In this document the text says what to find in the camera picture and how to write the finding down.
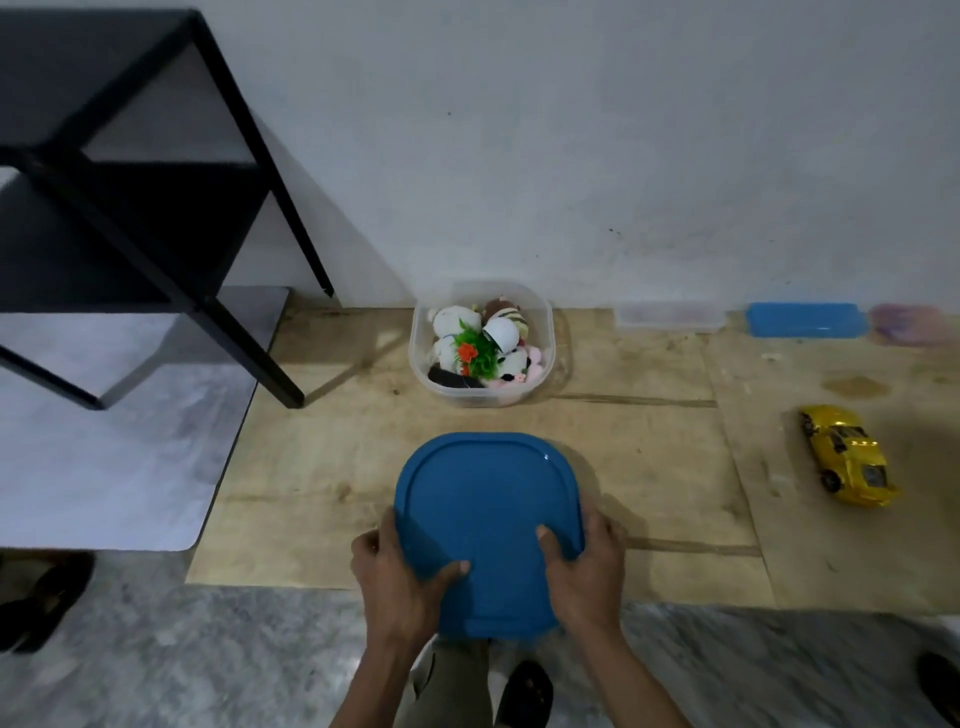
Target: black metal shelf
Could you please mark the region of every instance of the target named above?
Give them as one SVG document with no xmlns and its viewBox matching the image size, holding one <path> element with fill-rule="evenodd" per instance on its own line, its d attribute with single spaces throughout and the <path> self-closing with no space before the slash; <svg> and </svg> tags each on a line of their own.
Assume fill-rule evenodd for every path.
<svg viewBox="0 0 960 728">
<path fill-rule="evenodd" d="M 216 295 L 269 191 L 254 164 L 115 162 L 97 174 Z M 0 188 L 0 311 L 180 310 L 86 221 L 20 175 Z"/>
<path fill-rule="evenodd" d="M 188 49 L 255 164 L 85 155 Z M 333 284 L 198 11 L 0 8 L 0 166 L 21 173 L 0 187 L 0 313 L 182 312 L 283 404 L 303 406 L 303 392 L 216 298 L 268 192 L 329 296 Z M 104 406 L 3 346 L 0 367 L 81 406 Z"/>
</svg>

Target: wooden board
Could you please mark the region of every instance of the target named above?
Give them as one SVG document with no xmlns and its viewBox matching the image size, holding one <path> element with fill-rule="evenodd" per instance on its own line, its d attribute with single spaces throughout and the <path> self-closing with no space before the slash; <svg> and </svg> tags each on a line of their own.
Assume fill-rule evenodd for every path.
<svg viewBox="0 0 960 728">
<path fill-rule="evenodd" d="M 694 334 L 622 332 L 609 309 L 555 312 L 558 373 L 568 398 L 617 397 L 643 403 L 676 400 L 714 404 L 713 388 Z M 571 342 L 576 342 L 574 360 Z"/>
<path fill-rule="evenodd" d="M 710 338 L 707 360 L 777 605 L 960 611 L 960 361 L 866 340 Z M 864 419 L 903 497 L 886 509 L 821 488 L 797 408 Z"/>
<path fill-rule="evenodd" d="M 417 447 L 450 431 L 518 430 L 556 445 L 585 494 L 627 526 L 628 595 L 769 606 L 700 342 L 594 330 L 592 313 L 564 315 L 574 333 L 558 345 L 563 364 L 544 394 L 460 409 L 410 372 L 408 311 L 294 312 L 274 356 L 313 393 L 310 404 L 287 410 L 257 390 L 189 581 L 351 587 L 349 543 L 393 501 Z M 674 367 L 677 341 L 686 351 Z M 660 373 L 622 361 L 608 371 L 602 351 L 643 352 Z"/>
</svg>

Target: stuffed toy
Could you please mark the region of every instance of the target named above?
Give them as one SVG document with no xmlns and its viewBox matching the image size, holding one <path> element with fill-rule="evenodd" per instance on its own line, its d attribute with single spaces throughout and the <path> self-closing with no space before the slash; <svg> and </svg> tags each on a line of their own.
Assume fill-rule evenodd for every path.
<svg viewBox="0 0 960 728">
<path fill-rule="evenodd" d="M 427 311 L 426 318 L 433 324 L 433 332 L 437 334 L 438 339 L 459 334 L 461 321 L 467 328 L 472 328 L 474 331 L 479 331 L 482 326 L 480 314 L 462 305 L 449 305 L 439 311 L 431 308 Z"/>
<path fill-rule="evenodd" d="M 520 333 L 520 346 L 524 346 L 527 337 L 530 335 L 530 326 L 527 320 L 520 313 L 520 307 L 505 299 L 493 299 L 487 301 L 483 307 L 483 318 L 481 319 L 484 327 L 497 319 L 507 319 L 514 322 L 516 330 Z"/>
<path fill-rule="evenodd" d="M 472 376 L 455 375 L 446 372 L 440 368 L 440 365 L 434 364 L 430 371 L 426 373 L 427 378 L 434 384 L 450 389 L 483 389 L 483 384 Z"/>
<path fill-rule="evenodd" d="M 439 365 L 445 372 L 458 375 L 463 370 L 463 362 L 457 354 L 457 343 L 453 339 L 453 336 L 445 336 L 434 342 L 431 363 Z"/>
<path fill-rule="evenodd" d="M 527 381 L 535 382 L 543 376 L 543 352 L 537 347 L 527 347 Z"/>
<path fill-rule="evenodd" d="M 517 383 L 526 381 L 527 361 L 527 350 L 523 348 L 501 354 L 496 360 L 496 378 Z"/>
<path fill-rule="evenodd" d="M 520 344 L 520 332 L 509 319 L 490 319 L 483 327 L 484 334 L 491 339 L 500 353 L 510 353 Z"/>
</svg>

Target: clear plastic container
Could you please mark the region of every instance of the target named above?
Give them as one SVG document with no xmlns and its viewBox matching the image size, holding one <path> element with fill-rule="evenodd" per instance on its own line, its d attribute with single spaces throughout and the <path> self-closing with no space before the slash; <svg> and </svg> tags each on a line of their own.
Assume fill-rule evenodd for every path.
<svg viewBox="0 0 960 728">
<path fill-rule="evenodd" d="M 433 343 L 437 337 L 427 320 L 431 308 L 449 305 L 483 306 L 491 299 L 503 297 L 516 303 L 530 326 L 527 343 L 543 352 L 543 376 L 534 382 L 510 384 L 497 389 L 452 389 L 442 387 L 427 378 Z M 410 332 L 410 367 L 420 383 L 450 404 L 463 407 L 505 407 L 526 399 L 550 376 L 556 359 L 557 342 L 553 333 L 553 309 L 550 304 L 521 283 L 504 281 L 467 280 L 439 286 L 417 301 L 414 324 Z"/>
<path fill-rule="evenodd" d="M 618 303 L 613 323 L 622 330 L 659 328 L 713 333 L 727 323 L 727 314 L 716 303 L 700 301 L 646 301 Z"/>
</svg>

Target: blue plastic container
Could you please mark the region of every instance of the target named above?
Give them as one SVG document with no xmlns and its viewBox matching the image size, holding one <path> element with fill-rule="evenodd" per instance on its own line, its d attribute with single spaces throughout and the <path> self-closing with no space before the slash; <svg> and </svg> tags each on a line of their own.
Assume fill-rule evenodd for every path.
<svg viewBox="0 0 960 728">
<path fill-rule="evenodd" d="M 549 443 L 520 433 L 438 437 L 403 467 L 395 508 L 419 578 L 470 561 L 444 598 L 440 634 L 525 640 L 557 625 L 536 529 L 549 526 L 567 558 L 583 551 L 584 532 L 576 478 Z"/>
<path fill-rule="evenodd" d="M 870 327 L 853 303 L 751 303 L 747 324 L 760 339 L 853 339 Z"/>
</svg>

